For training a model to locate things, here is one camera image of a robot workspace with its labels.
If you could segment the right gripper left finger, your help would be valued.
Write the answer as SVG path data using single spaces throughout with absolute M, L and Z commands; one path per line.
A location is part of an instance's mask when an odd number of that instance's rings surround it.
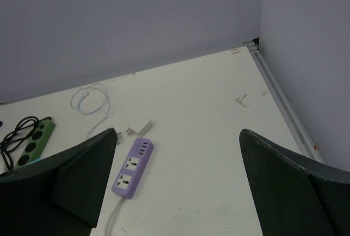
M 117 144 L 109 128 L 60 153 L 1 174 L 1 235 L 90 235 Z

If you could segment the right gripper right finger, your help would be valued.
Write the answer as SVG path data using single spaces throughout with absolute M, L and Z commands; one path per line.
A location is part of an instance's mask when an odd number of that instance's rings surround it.
M 249 129 L 239 142 L 263 235 L 349 235 L 349 172 Z

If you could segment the green power strip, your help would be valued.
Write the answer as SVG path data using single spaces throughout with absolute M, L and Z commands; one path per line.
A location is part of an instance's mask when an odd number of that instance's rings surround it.
M 51 117 L 39 121 L 23 153 L 17 161 L 16 168 L 21 168 L 41 159 L 42 153 L 56 127 Z

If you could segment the purple power strip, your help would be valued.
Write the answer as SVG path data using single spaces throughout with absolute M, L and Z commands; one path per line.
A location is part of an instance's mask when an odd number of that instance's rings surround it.
M 151 140 L 136 138 L 112 186 L 114 194 L 125 199 L 134 196 L 153 149 Z

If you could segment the white charger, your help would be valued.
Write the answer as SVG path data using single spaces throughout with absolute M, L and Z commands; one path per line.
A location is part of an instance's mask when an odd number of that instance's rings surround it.
M 152 127 L 153 123 L 148 119 L 131 121 L 127 125 L 126 133 L 128 135 L 135 134 L 139 137 L 143 137 Z

